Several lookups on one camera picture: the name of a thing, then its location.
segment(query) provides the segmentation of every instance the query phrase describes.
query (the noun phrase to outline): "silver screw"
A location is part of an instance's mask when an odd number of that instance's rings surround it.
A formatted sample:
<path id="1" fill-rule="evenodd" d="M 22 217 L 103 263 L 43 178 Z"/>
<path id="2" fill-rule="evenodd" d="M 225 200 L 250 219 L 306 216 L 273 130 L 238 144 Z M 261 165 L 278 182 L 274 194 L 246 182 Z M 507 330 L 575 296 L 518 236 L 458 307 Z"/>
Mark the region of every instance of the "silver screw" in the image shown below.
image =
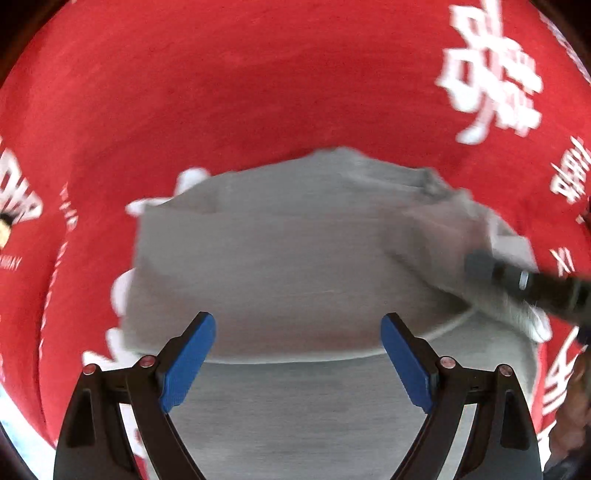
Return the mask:
<path id="1" fill-rule="evenodd" d="M 154 355 L 145 355 L 139 359 L 139 365 L 143 368 L 153 367 L 156 363 L 156 357 Z"/>
<path id="2" fill-rule="evenodd" d="M 454 368 L 456 366 L 456 361 L 450 356 L 442 356 L 439 363 L 443 368 Z"/>
<path id="3" fill-rule="evenodd" d="M 499 372 L 501 372 L 501 375 L 504 375 L 505 377 L 510 377 L 513 375 L 513 369 L 509 365 L 505 364 L 499 366 Z"/>
<path id="4" fill-rule="evenodd" d="M 84 373 L 85 375 L 92 375 L 94 372 L 96 372 L 96 365 L 95 364 L 85 365 L 84 368 L 82 369 L 82 373 Z"/>

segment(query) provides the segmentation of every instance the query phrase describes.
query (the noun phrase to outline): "red tablecloth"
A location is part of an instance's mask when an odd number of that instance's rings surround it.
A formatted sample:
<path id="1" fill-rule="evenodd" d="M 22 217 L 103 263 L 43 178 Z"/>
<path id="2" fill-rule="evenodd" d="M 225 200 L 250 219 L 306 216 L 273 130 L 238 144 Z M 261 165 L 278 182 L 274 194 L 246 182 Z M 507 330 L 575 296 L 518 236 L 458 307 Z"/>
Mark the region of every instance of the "red tablecloth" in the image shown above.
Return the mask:
<path id="1" fill-rule="evenodd" d="M 0 89 L 0 207 L 42 202 L 0 256 L 0 380 L 41 435 L 57 439 L 83 355 L 133 361 L 116 329 L 133 202 L 193 168 L 338 145 L 432 166 L 529 236 L 542 268 L 590 271 L 587 81 L 527 0 L 450 3 L 79 0 L 38 33 Z M 539 431 L 576 352 L 553 328 Z"/>

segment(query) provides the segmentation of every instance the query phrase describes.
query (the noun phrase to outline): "blue rubber tip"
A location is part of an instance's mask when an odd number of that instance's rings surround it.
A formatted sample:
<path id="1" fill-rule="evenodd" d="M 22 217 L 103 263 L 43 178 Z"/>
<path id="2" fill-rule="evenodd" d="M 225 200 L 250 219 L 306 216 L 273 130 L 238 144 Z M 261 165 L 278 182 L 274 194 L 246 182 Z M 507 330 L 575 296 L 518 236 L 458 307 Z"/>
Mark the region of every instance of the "blue rubber tip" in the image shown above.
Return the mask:
<path id="1" fill-rule="evenodd" d="M 163 379 L 160 406 L 164 413 L 183 403 L 215 338 L 216 321 L 208 314 Z"/>
<path id="2" fill-rule="evenodd" d="M 408 398 L 426 414 L 431 413 L 433 399 L 429 375 L 387 315 L 382 319 L 381 335 L 382 344 L 404 385 Z"/>

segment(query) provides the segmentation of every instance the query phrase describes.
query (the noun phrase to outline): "red surface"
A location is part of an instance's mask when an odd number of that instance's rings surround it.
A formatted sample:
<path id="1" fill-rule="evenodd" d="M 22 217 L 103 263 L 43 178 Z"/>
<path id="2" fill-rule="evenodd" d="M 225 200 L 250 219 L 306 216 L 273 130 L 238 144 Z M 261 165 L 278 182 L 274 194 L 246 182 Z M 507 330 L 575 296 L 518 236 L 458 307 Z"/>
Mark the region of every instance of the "red surface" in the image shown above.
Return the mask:
<path id="1" fill-rule="evenodd" d="M 7 377 L 7 389 L 19 392 L 17 403 L 39 431 L 57 438 L 82 353 L 111 356 L 105 330 L 118 325 L 111 288 L 131 267 L 137 223 L 125 206 L 171 196 L 191 167 L 217 174 L 337 145 L 432 166 L 528 235 L 543 268 L 555 273 L 549 249 L 566 247 L 577 272 L 591 270 L 589 236 L 574 221 L 583 203 L 570 206 L 549 189 L 550 164 L 560 163 L 570 137 L 591 144 L 589 85 L 534 7 L 505 0 L 504 33 L 536 60 L 543 79 L 532 97 L 541 125 L 520 137 L 492 124 L 483 143 L 457 143 L 475 115 L 455 111 L 435 84 L 443 49 L 465 46 L 449 5 L 79 0 L 64 7 L 0 90 L 0 134 L 46 204 L 29 222 L 39 231 L 17 225 L 10 248 L 32 258 L 49 244 L 55 254 L 56 236 L 67 241 L 41 334 L 47 270 L 26 275 L 28 311 L 10 299 L 0 307 L 0 328 L 23 325 L 2 351 L 7 372 L 26 366 Z M 63 222 L 42 227 L 53 215 L 48 206 L 63 201 L 65 182 L 78 217 L 69 233 Z M 2 291 L 24 288 L 20 275 L 1 281 Z M 564 331 L 557 328 L 541 367 L 553 362 Z"/>

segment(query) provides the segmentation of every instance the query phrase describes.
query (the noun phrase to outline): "folded gray fabric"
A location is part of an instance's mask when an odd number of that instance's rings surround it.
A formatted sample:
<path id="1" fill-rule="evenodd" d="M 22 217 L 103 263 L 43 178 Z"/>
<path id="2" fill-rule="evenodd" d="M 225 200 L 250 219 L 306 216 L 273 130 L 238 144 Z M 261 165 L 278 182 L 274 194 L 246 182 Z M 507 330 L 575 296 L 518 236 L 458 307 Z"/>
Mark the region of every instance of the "folded gray fabric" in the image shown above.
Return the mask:
<path id="1" fill-rule="evenodd" d="M 209 478 L 390 478 L 424 414 L 383 353 L 385 313 L 466 366 L 511 364 L 531 396 L 547 318 L 466 284 L 473 248 L 535 267 L 527 239 L 433 170 L 338 148 L 226 173 L 146 209 L 125 343 L 155 352 L 199 310 L 216 318 L 171 413 Z"/>

